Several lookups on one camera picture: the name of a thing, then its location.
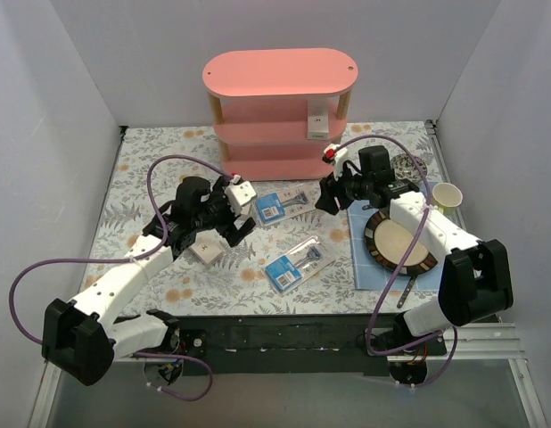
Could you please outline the slim white H razor box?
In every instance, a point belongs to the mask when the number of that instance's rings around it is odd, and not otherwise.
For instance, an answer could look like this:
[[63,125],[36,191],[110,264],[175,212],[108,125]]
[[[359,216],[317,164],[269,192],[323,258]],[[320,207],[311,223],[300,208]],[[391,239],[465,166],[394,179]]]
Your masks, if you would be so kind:
[[197,238],[190,246],[190,251],[204,265],[212,265],[223,255],[221,247],[213,240],[207,237]]

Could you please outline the Gillette razor blister pack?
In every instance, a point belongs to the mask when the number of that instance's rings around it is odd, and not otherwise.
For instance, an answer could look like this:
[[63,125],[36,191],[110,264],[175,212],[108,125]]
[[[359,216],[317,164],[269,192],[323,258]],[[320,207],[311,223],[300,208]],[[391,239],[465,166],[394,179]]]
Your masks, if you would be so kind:
[[308,212],[314,205],[308,189],[298,186],[259,197],[255,201],[255,208],[259,222],[271,225]]
[[318,236],[310,236],[264,267],[274,290],[284,295],[305,283],[335,260]]

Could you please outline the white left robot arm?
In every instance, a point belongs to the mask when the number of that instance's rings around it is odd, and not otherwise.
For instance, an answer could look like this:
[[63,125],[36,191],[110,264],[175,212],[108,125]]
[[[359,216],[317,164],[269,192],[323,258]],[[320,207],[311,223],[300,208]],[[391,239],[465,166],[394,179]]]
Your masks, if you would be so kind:
[[149,309],[119,320],[119,314],[161,270],[194,244],[200,232],[216,230],[235,247],[255,222],[235,224],[257,194],[250,182],[220,177],[215,183],[187,177],[173,200],[161,205],[129,250],[127,260],[110,269],[89,288],[45,310],[41,354],[86,386],[97,383],[117,359],[143,350],[173,355],[180,325],[170,314]]

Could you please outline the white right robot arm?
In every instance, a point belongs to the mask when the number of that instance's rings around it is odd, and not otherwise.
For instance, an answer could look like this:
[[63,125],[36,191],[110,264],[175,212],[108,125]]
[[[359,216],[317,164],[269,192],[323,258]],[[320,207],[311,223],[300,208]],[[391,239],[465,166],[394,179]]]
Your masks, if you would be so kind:
[[333,172],[320,180],[316,208],[331,215],[354,201],[368,202],[373,215],[365,226],[370,256],[393,275],[419,276],[440,268],[436,298],[399,313],[389,332],[369,339],[373,354],[389,350],[414,354],[426,338],[450,327],[468,325],[514,303],[508,255],[498,240],[482,241],[447,218],[434,190],[398,180],[387,149],[368,146],[350,167],[343,144],[325,148],[323,160]]

